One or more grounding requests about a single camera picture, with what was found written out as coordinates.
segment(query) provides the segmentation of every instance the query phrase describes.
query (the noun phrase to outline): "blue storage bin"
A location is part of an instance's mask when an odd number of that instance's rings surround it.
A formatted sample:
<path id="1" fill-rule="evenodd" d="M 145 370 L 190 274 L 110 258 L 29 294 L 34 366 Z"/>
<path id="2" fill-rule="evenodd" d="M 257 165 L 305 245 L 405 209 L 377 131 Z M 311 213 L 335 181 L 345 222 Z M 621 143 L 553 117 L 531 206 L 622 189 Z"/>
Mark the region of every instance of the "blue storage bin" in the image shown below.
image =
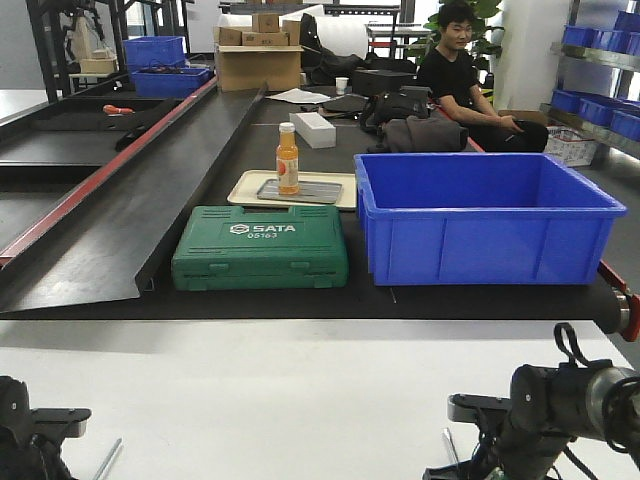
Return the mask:
<path id="1" fill-rule="evenodd" d="M 623 137 L 640 141 L 640 110 L 616 110 L 611 119 L 611 130 Z"/>
<path id="2" fill-rule="evenodd" d="M 187 64 L 187 60 L 180 60 L 179 62 L 174 63 L 153 63 L 147 65 L 138 65 L 138 64 L 127 64 L 127 70 L 129 73 L 139 72 L 140 70 L 145 70 L 147 68 L 158 68 L 158 67 L 168 67 L 168 68 L 183 68 Z"/>
<path id="3" fill-rule="evenodd" d="M 614 98 L 582 98 L 580 99 L 580 107 L 578 116 L 594 125 L 608 127 L 611 124 L 613 112 L 620 108 L 634 108 Z"/>
<path id="4" fill-rule="evenodd" d="M 640 15 L 618 11 L 618 18 L 613 27 L 614 30 L 625 30 L 627 32 L 640 32 Z"/>
<path id="5" fill-rule="evenodd" d="M 211 71 L 207 68 L 183 68 L 182 73 L 134 72 L 131 78 L 140 97 L 185 98 L 211 78 Z"/>
<path id="6" fill-rule="evenodd" d="M 580 100 L 583 98 L 599 99 L 606 98 L 596 93 L 575 92 L 571 90 L 555 89 L 551 96 L 551 105 L 569 113 L 578 113 Z"/>
<path id="7" fill-rule="evenodd" d="M 640 55 L 640 32 L 629 33 L 629 44 L 627 45 L 629 55 Z"/>
<path id="8" fill-rule="evenodd" d="M 595 30 L 591 48 L 625 53 L 629 46 L 629 32 L 623 30 Z"/>
<path id="9" fill-rule="evenodd" d="M 183 67 L 185 54 L 183 37 L 140 37 L 125 40 L 127 68 L 130 72 L 157 66 Z"/>
<path id="10" fill-rule="evenodd" d="M 593 28 L 565 25 L 562 43 L 565 45 L 576 45 L 578 47 L 589 47 L 593 41 L 593 34 Z"/>
<path id="11" fill-rule="evenodd" d="M 376 285 L 587 284 L 626 208 L 530 153 L 356 155 Z"/>

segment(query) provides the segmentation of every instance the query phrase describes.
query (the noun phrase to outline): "white cup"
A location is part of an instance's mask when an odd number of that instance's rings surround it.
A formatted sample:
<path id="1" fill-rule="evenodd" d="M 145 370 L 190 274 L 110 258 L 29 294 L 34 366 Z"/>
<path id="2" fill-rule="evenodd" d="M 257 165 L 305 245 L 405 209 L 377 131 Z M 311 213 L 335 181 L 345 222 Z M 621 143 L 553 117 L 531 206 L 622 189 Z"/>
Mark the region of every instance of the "white cup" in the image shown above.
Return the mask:
<path id="1" fill-rule="evenodd" d="M 347 77 L 336 77 L 336 93 L 338 95 L 344 95 L 347 90 L 347 83 L 349 82 L 349 78 Z"/>

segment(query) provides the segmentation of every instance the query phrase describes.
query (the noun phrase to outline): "bottle cap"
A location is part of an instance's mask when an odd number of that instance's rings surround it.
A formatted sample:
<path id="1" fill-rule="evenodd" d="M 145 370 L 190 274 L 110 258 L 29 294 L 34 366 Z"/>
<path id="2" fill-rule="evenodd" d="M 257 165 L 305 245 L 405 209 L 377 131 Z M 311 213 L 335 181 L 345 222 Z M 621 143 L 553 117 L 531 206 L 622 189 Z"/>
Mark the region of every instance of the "bottle cap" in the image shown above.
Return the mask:
<path id="1" fill-rule="evenodd" d="M 282 122 L 279 130 L 280 133 L 292 133 L 296 131 L 296 126 L 292 122 Z"/>

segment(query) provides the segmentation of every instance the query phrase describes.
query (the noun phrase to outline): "black t-shirt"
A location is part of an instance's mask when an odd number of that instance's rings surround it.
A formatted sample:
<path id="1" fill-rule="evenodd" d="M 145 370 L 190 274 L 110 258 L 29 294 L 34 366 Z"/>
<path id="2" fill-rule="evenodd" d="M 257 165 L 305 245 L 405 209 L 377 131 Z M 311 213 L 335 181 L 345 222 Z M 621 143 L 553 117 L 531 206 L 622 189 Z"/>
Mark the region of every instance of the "black t-shirt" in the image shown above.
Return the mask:
<path id="1" fill-rule="evenodd" d="M 432 48 L 418 70 L 418 85 L 431 87 L 435 98 L 453 95 L 458 105 L 463 107 L 471 106 L 469 89 L 477 83 L 471 55 L 464 50 L 458 52 L 455 61 L 450 62 Z"/>

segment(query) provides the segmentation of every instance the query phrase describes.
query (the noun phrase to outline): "orange juice bottle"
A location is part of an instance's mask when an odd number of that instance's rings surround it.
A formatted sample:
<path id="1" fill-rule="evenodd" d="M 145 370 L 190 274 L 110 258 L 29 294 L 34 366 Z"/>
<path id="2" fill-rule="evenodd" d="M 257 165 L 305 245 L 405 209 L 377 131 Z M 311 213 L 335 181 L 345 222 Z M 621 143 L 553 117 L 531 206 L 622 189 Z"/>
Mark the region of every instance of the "orange juice bottle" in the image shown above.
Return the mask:
<path id="1" fill-rule="evenodd" d="M 298 185 L 298 147 L 296 146 L 296 127 L 291 122 L 280 124 L 280 144 L 276 149 L 278 169 L 278 193 L 296 195 Z"/>

